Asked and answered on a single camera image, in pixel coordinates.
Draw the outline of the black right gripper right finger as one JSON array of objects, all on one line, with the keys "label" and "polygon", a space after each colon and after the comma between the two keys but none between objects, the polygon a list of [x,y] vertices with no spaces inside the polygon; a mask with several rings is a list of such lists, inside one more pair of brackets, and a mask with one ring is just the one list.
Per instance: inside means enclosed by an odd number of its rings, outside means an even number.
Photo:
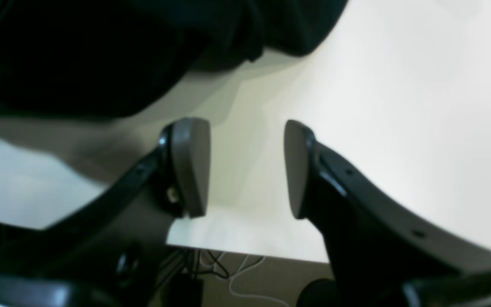
[{"label": "black right gripper right finger", "polygon": [[290,208],[321,233],[338,307],[491,307],[491,249],[384,194],[296,120],[284,129]]}]

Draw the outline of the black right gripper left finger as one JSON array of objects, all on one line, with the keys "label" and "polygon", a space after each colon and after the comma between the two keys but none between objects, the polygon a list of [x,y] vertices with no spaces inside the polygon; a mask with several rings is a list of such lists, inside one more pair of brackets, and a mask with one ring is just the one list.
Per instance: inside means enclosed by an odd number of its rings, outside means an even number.
[{"label": "black right gripper left finger", "polygon": [[0,223],[0,306],[145,307],[176,218],[206,214],[211,127],[182,118],[104,193],[44,230]]}]

